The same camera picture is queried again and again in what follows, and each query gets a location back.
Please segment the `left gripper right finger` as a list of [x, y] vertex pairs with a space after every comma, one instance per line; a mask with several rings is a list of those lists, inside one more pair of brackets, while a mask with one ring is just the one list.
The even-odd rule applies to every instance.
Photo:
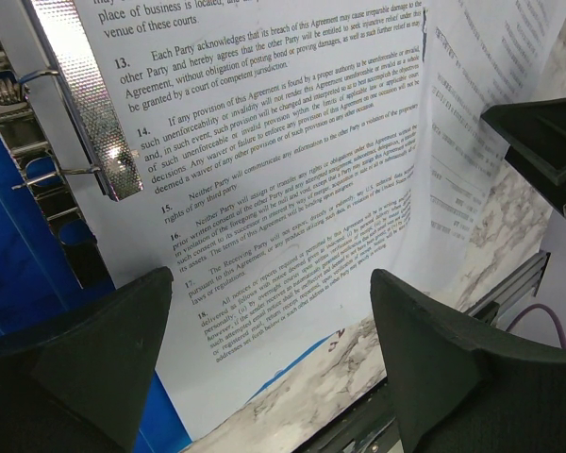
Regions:
[[566, 452], [566, 350], [449, 308], [385, 270], [376, 330], [407, 452]]

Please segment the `black mounting rail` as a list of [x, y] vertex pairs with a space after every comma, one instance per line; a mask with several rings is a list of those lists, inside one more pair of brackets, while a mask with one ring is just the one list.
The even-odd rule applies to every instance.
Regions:
[[539, 251], [469, 309], [454, 312], [391, 273], [375, 270], [371, 300], [386, 377], [299, 446], [301, 452], [413, 452], [489, 378], [467, 327], [498, 334], [498, 320], [537, 293]]

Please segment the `blue plastic folder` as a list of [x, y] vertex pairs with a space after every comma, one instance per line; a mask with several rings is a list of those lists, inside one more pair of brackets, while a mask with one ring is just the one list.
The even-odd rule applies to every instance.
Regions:
[[79, 286], [59, 240], [20, 181], [0, 139], [0, 336], [31, 327], [113, 291], [109, 277]]

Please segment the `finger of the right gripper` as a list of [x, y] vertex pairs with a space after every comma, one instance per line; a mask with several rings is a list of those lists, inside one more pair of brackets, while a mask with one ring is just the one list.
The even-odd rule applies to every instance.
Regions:
[[505, 160], [566, 219], [566, 97], [492, 106], [481, 119], [508, 142]]

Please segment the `metal folder clip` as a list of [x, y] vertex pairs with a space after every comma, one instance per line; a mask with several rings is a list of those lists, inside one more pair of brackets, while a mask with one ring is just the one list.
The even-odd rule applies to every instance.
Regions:
[[53, 171], [13, 186], [67, 183], [92, 225], [124, 217], [143, 191], [126, 137], [75, 1], [0, 1], [0, 42], [55, 158]]

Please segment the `printed white paper sheets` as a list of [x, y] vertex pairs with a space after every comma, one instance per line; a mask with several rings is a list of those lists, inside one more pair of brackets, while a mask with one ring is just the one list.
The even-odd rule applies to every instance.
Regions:
[[371, 309], [454, 274], [566, 1], [79, 1], [142, 189], [88, 207], [116, 284], [168, 267], [190, 437]]

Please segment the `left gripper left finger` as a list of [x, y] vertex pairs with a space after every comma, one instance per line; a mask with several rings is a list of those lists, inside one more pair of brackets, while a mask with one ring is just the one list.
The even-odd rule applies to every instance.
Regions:
[[130, 452], [167, 324], [173, 276], [0, 337], [0, 452]]

